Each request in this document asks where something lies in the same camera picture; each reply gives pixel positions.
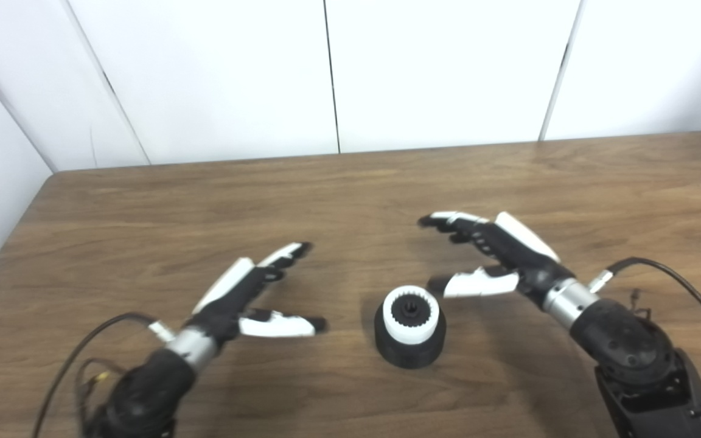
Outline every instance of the fingertip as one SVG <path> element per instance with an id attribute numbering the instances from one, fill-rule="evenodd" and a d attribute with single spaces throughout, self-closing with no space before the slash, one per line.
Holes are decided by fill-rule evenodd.
<path id="1" fill-rule="evenodd" d="M 445 293 L 445 288 L 448 286 L 448 281 L 450 281 L 451 278 L 453 278 L 453 274 L 431 277 L 429 281 L 426 282 L 426 290 L 434 296 L 442 297 Z"/>
<path id="2" fill-rule="evenodd" d="M 416 224 L 419 227 L 425 228 L 425 227 L 433 227 L 436 224 L 434 223 L 434 219 L 432 219 L 431 214 L 427 214 L 426 216 L 419 217 L 418 221 Z"/>
<path id="3" fill-rule="evenodd" d="M 316 335 L 318 333 L 325 333 L 329 331 L 329 322 L 326 320 L 326 318 L 321 318 L 319 316 L 303 316 L 302 318 L 312 325 L 312 327 L 315 329 Z"/>
<path id="4" fill-rule="evenodd" d="M 294 256 L 295 259 L 300 259 L 303 258 L 304 256 L 307 255 L 308 252 L 312 250 L 313 244 L 311 242 L 299 242 L 300 247 L 297 248 L 294 252 L 292 252 L 292 255 Z"/>

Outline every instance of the white gear ring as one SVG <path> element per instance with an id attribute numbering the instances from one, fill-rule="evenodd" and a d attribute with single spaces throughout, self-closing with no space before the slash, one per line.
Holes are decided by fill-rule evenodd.
<path id="1" fill-rule="evenodd" d="M 392 308 L 394 301 L 401 296 L 418 296 L 425 299 L 429 305 L 429 317 L 426 319 L 426 322 L 417 327 L 407 327 L 397 322 Z M 423 288 L 418 286 L 399 286 L 386 296 L 386 299 L 383 301 L 382 313 L 386 331 L 389 332 L 389 335 L 394 340 L 408 346 L 416 346 L 417 344 L 423 344 L 434 335 L 434 330 L 437 328 L 437 320 L 440 316 L 440 306 L 437 304 L 437 300 Z"/>

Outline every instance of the robotic hand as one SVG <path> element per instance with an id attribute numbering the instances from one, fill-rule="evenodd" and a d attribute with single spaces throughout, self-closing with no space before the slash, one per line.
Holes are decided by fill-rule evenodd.
<path id="1" fill-rule="evenodd" d="M 598 366 L 596 382 L 621 438 L 701 438 L 701 379 L 685 352 L 650 319 L 595 292 L 526 225 L 507 213 L 495 221 L 457 211 L 421 217 L 422 227 L 472 242 L 498 266 L 432 277 L 428 290 L 443 297 L 488 296 L 514 290 L 568 330 Z"/>
<path id="2" fill-rule="evenodd" d="M 323 318 L 248 308 L 264 286 L 283 278 L 283 269 L 309 247 L 308 243 L 292 243 L 258 264 L 249 258 L 238 259 L 207 291 L 177 336 L 161 330 L 166 346 L 120 378 L 108 402 L 83 425 L 83 435 L 170 438 L 181 397 L 226 342 L 237 335 L 280 338 L 325 331 Z"/>

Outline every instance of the wooden table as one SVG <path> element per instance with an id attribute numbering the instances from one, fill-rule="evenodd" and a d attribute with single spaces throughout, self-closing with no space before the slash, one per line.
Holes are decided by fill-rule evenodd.
<path id="1" fill-rule="evenodd" d="M 517 294 L 443 302 L 428 368 L 378 356 L 388 291 L 486 261 L 415 226 L 434 210 L 508 210 L 582 280 L 639 255 L 701 289 L 701 133 L 62 172 L 0 252 L 0 438 L 27 436 L 101 321 L 139 310 L 178 327 L 237 257 L 295 240 L 313 252 L 256 305 L 323 314 L 331 331 L 228 344 L 184 400 L 179 438 L 614 436 L 587 356 Z M 627 302 L 632 287 L 701 371 L 699 306 L 644 268 L 603 294 Z M 123 324 L 86 356 L 133 366 L 154 347 Z M 44 436 L 73 436 L 71 401 L 65 384 Z"/>

